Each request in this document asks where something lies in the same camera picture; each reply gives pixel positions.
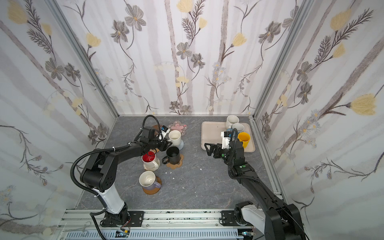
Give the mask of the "dark brown round coaster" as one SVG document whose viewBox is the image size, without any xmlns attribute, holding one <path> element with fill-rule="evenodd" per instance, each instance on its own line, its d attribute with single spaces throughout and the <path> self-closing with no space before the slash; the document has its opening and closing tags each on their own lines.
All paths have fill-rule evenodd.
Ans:
<svg viewBox="0 0 384 240">
<path fill-rule="evenodd" d="M 161 130 L 161 128 L 160 128 L 159 125 L 154 125 L 153 128 L 154 128 L 155 130 L 157 130 L 157 131 L 160 131 L 160 130 Z"/>
</svg>

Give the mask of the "white mug red inside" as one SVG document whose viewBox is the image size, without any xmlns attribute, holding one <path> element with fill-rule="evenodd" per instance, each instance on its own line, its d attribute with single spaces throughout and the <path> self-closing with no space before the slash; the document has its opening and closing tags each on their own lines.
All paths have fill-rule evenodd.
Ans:
<svg viewBox="0 0 384 240">
<path fill-rule="evenodd" d="M 153 161 L 154 159 L 158 159 L 159 158 L 157 157 L 156 155 L 156 152 L 151 150 L 151 151 L 148 151 L 145 155 L 142 156 L 142 162 L 151 162 Z"/>
</svg>

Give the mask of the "black mug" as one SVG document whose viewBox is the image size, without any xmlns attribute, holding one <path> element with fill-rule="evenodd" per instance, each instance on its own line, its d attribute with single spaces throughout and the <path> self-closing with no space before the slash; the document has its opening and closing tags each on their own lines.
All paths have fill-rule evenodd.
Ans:
<svg viewBox="0 0 384 240">
<path fill-rule="evenodd" d="M 162 163 L 164 165 L 171 164 L 171 165 L 177 165 L 181 161 L 181 155 L 180 150 L 178 147 L 171 146 L 166 150 L 166 156 L 163 157 Z"/>
</svg>

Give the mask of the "pink flower coaster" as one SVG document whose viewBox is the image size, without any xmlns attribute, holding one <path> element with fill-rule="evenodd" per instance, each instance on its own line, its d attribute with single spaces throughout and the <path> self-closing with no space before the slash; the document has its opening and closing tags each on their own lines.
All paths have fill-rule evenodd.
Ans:
<svg viewBox="0 0 384 240">
<path fill-rule="evenodd" d="M 168 128 L 171 131 L 179 131 L 181 133 L 181 136 L 184 136 L 186 134 L 188 126 L 186 124 L 181 123 L 180 121 L 175 121 L 172 124 L 168 125 Z"/>
</svg>

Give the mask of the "grey round felt coaster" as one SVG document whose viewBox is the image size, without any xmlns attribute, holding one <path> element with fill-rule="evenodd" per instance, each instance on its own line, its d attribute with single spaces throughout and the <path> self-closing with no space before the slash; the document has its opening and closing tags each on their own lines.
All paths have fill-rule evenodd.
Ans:
<svg viewBox="0 0 384 240">
<path fill-rule="evenodd" d="M 184 148 L 184 141 L 183 140 L 181 140 L 181 143 L 179 144 L 179 146 L 178 146 L 178 148 L 179 148 L 179 150 L 181 151 L 183 148 Z"/>
</svg>

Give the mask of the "brown paw print coaster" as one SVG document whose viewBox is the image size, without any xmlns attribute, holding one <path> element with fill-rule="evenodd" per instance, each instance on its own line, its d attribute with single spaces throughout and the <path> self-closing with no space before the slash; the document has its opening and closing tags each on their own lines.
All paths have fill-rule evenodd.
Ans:
<svg viewBox="0 0 384 240">
<path fill-rule="evenodd" d="M 181 155 L 181 160 L 180 160 L 180 162 L 178 164 L 173 165 L 171 163 L 167 163 L 166 167 L 168 167 L 168 168 L 170 168 L 172 170 L 174 170 L 176 168 L 180 168 L 183 165 L 183 160 L 184 160 L 184 155 Z"/>
</svg>

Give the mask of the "lavender mug white inside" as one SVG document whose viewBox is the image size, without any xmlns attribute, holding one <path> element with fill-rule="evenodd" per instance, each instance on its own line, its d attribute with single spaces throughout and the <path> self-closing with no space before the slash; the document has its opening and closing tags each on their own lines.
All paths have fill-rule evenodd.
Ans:
<svg viewBox="0 0 384 240">
<path fill-rule="evenodd" d="M 145 171 L 139 177 L 139 183 L 144 190 L 152 191 L 160 189 L 162 185 L 157 181 L 157 177 L 152 171 Z"/>
</svg>

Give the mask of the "woven multicolour round coaster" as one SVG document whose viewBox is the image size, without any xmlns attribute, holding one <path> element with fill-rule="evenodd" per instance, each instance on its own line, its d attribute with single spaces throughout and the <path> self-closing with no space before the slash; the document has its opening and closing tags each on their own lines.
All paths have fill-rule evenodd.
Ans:
<svg viewBox="0 0 384 240">
<path fill-rule="evenodd" d="M 160 167 L 160 161 L 158 159 L 154 159 L 151 162 L 143 162 L 144 169 L 146 171 L 154 172 Z"/>
</svg>

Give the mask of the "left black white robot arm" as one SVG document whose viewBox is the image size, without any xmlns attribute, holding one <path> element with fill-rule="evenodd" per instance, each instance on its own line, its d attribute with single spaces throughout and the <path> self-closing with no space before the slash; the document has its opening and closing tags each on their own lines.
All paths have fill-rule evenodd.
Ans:
<svg viewBox="0 0 384 240">
<path fill-rule="evenodd" d="M 153 115 L 147 115 L 133 141 L 122 147 L 94 149 L 77 158 L 71 166 L 70 177 L 80 189 L 96 197 L 103 209 L 90 213 L 91 219 L 102 240 L 100 227 L 125 227 L 132 219 L 127 204 L 116 190 L 115 180 L 118 165 L 132 158 L 141 157 L 150 150 L 165 151 L 171 146 L 166 135 L 169 128 L 162 126 Z"/>
</svg>

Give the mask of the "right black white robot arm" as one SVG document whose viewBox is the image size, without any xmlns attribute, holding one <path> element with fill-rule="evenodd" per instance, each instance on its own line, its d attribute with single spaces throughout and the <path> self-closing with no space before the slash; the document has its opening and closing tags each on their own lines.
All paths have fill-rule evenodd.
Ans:
<svg viewBox="0 0 384 240">
<path fill-rule="evenodd" d="M 264 234 L 266 240 L 305 240 L 299 209 L 287 204 L 262 182 L 254 168 L 246 162 L 243 144 L 232 140 L 229 148 L 221 144 L 204 144 L 208 156 L 222 159 L 228 166 L 231 179 L 238 181 L 255 198 L 261 211 L 252 210 L 251 205 L 240 209 L 240 224 L 250 223 Z"/>
</svg>

